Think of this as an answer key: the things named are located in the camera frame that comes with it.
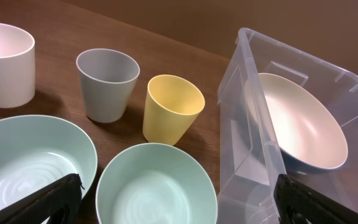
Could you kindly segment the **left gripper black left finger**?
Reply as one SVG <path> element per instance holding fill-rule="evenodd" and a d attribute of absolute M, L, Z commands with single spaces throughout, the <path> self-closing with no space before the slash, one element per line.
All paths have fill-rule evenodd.
<path fill-rule="evenodd" d="M 68 174 L 0 210 L 0 224 L 76 223 L 82 190 L 80 176 Z"/>

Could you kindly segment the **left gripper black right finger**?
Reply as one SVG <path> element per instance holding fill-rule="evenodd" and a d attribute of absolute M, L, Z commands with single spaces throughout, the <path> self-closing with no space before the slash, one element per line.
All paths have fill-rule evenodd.
<path fill-rule="evenodd" d="M 278 175 L 273 196 L 280 224 L 358 224 L 358 213 L 286 174 Z"/>

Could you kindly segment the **beige plate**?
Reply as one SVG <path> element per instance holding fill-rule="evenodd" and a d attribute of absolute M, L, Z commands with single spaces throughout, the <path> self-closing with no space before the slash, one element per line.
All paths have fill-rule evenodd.
<path fill-rule="evenodd" d="M 314 169 L 334 170 L 348 158 L 346 137 L 329 110 L 295 82 L 259 73 L 264 97 L 280 149 Z"/>

